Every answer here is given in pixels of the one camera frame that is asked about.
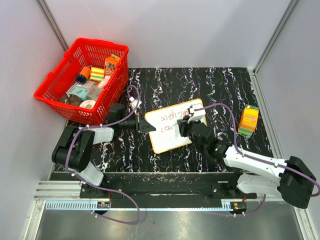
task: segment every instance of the red basket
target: red basket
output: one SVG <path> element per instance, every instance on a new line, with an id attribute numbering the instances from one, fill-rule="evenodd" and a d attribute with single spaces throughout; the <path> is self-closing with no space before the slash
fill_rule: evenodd
<path id="1" fill-rule="evenodd" d="M 116 103 L 128 82 L 129 49 L 125 45 L 109 41 L 78 38 L 63 55 L 62 61 L 34 93 L 34 97 L 45 102 L 62 117 L 89 125 L 99 125 L 108 114 L 111 104 Z M 76 76 L 84 66 L 104 68 L 105 58 L 114 54 L 120 57 L 108 84 L 101 92 L 92 109 L 58 102 L 76 82 Z"/>

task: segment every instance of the black tabletop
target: black tabletop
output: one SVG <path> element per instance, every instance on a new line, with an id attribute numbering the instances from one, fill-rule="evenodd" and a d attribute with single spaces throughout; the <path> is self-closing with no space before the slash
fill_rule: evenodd
<path id="1" fill-rule="evenodd" d="M 129 84 L 137 86 L 140 91 L 143 116 L 156 109 L 200 98 L 204 106 L 212 103 L 229 106 L 238 128 L 245 105 L 258 106 L 246 68 L 131 68 Z M 126 88 L 118 102 L 129 107 Z M 226 109 L 220 106 L 207 109 L 206 120 L 218 139 L 232 141 L 234 129 Z M 248 139 L 238 136 L 237 141 L 245 150 L 273 156 L 261 115 L 253 135 Z M 148 133 L 130 130 L 124 130 L 116 141 L 95 145 L 91 161 L 102 172 L 225 171 L 222 166 L 203 157 L 192 144 L 155 154 Z"/>

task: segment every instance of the cable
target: cable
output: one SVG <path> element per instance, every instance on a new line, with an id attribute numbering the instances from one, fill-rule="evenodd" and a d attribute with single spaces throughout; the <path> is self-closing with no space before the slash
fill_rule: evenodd
<path id="1" fill-rule="evenodd" d="M 229 111 L 230 115 L 231 115 L 232 125 L 233 125 L 233 142 L 234 142 L 235 150 L 236 150 L 239 154 L 241 154 L 242 156 L 245 156 L 245 157 L 247 157 L 247 158 L 250 158 L 250 159 L 259 161 L 259 162 L 261 162 L 261 163 L 265 163 L 265 164 L 269 164 L 269 165 L 274 166 L 275 164 L 274 164 L 273 162 L 271 162 L 271 161 L 263 160 L 263 159 L 261 159 L 261 158 L 255 157 L 255 156 L 251 156 L 251 155 L 248 155 L 248 154 L 243 154 L 243 153 L 241 152 L 241 150 L 238 148 L 238 144 L 237 144 L 237 131 L 236 131 L 236 127 L 237 127 L 237 126 L 236 126 L 235 116 L 234 116 L 234 114 L 232 113 L 231 109 L 230 109 L 227 105 L 225 105 L 225 104 L 223 104 L 223 103 L 214 103 L 214 104 L 211 104 L 211 105 L 209 105 L 209 106 L 205 106 L 205 107 L 202 107 L 202 108 L 195 109 L 195 111 L 205 110 L 205 109 L 212 108 L 212 107 L 215 107 L 215 106 L 222 106 L 222 107 L 226 108 L 226 109 Z M 285 166 L 285 165 L 282 165 L 282 164 L 278 164 L 277 166 L 280 167 L 280 168 L 289 170 L 289 171 L 291 171 L 291 172 L 293 172 L 293 173 L 295 173 L 295 174 L 298 174 L 298 175 L 300 175 L 301 177 L 303 177 L 303 178 L 309 180 L 310 182 L 312 182 L 314 185 L 316 185 L 316 187 L 318 188 L 318 192 L 315 193 L 315 194 L 312 194 L 311 197 L 317 197 L 317 196 L 320 195 L 320 184 L 317 183 L 314 179 L 312 179 L 311 177 L 303 174 L 302 172 L 299 172 L 299 171 L 293 169 L 292 167 Z"/>
<path id="2" fill-rule="evenodd" d="M 127 93 L 129 94 L 129 88 L 130 89 L 135 89 L 136 90 L 136 94 L 137 94 L 137 101 L 139 103 L 140 101 L 140 93 L 139 93 L 139 90 L 136 86 L 134 85 L 129 85 L 127 87 Z M 116 122 L 112 122 L 112 123 L 108 123 L 108 124 L 105 124 L 105 125 L 96 125 L 96 126 L 85 126 L 81 129 L 79 129 L 79 131 L 76 132 L 71 144 L 70 144 L 70 148 L 69 148 L 69 151 L 67 153 L 67 156 L 66 156 L 66 159 L 65 159 L 65 171 L 70 173 L 70 174 L 74 174 L 78 179 L 80 179 L 80 181 L 83 181 L 85 184 L 88 184 L 89 186 L 93 187 L 93 188 L 96 188 L 96 189 L 100 189 L 100 190 L 103 190 L 103 191 L 107 191 L 107 192 L 113 192 L 113 193 L 117 193 L 117 194 L 121 194 L 125 197 L 127 197 L 136 207 L 137 209 L 137 213 L 138 213 L 138 216 L 137 216 L 137 219 L 135 221 L 121 221 L 121 220 L 118 220 L 118 219 L 114 219 L 114 218 L 111 218 L 111 217 L 108 217 L 108 216 L 103 216 L 103 215 L 99 215 L 96 213 L 95 216 L 99 216 L 101 218 L 104 218 L 104 219 L 108 219 L 108 220 L 111 220 L 111 221 L 114 221 L 114 222 L 117 222 L 117 223 L 120 223 L 120 224 L 129 224 L 129 225 L 134 225 L 134 224 L 137 224 L 140 222 L 140 217 L 141 217 L 141 214 L 140 214 L 140 208 L 138 207 L 138 204 L 135 202 L 135 200 L 133 200 L 128 194 L 122 192 L 122 191 L 118 191 L 118 190 L 115 190 L 115 189 L 109 189 L 109 188 L 104 188 L 104 187 L 100 187 L 100 186 L 97 186 L 97 185 L 94 185 L 90 182 L 87 182 L 85 179 L 83 179 L 79 174 L 77 174 L 75 171 L 71 171 L 69 170 L 69 160 L 70 160 L 70 155 L 71 155 L 71 152 L 72 152 L 72 149 L 76 143 L 76 140 L 79 136 L 79 134 L 86 130 L 86 129 L 97 129 L 97 128 L 104 128 L 104 127 L 110 127 L 110 126 L 113 126 L 113 125 L 116 125 L 116 124 L 119 124 L 125 120 L 127 120 L 132 114 L 135 113 L 135 111 L 137 110 L 138 108 L 138 104 L 134 107 L 133 111 L 130 112 L 126 117 L 124 117 L 123 119 L 119 120 L 119 121 L 116 121 Z"/>

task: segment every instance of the gray wall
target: gray wall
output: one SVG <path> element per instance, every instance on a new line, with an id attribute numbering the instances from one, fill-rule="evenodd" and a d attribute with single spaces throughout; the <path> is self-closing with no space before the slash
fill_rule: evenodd
<path id="1" fill-rule="evenodd" d="M 63 51 L 34 0 L 2 0 L 0 22 L 0 238 L 17 240 L 65 123 L 33 94 Z"/>
<path id="2" fill-rule="evenodd" d="M 290 0 L 46 2 L 69 45 L 79 37 L 127 45 L 130 68 L 253 68 Z"/>
<path id="3" fill-rule="evenodd" d="M 258 76 L 285 156 L 320 180 L 320 1 L 302 0 Z M 309 210 L 320 234 L 320 198 Z"/>

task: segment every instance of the whiteboard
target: whiteboard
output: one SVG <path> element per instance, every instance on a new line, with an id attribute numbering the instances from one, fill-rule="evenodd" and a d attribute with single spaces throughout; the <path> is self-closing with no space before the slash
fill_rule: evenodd
<path id="1" fill-rule="evenodd" d="M 202 100 L 197 98 L 150 111 L 144 115 L 145 120 L 156 128 L 156 131 L 149 132 L 154 153 L 160 154 L 192 143 L 188 137 L 180 136 L 177 120 L 183 119 L 184 115 L 188 114 L 187 109 L 194 104 L 203 106 Z M 201 122 L 207 125 L 206 116 Z"/>

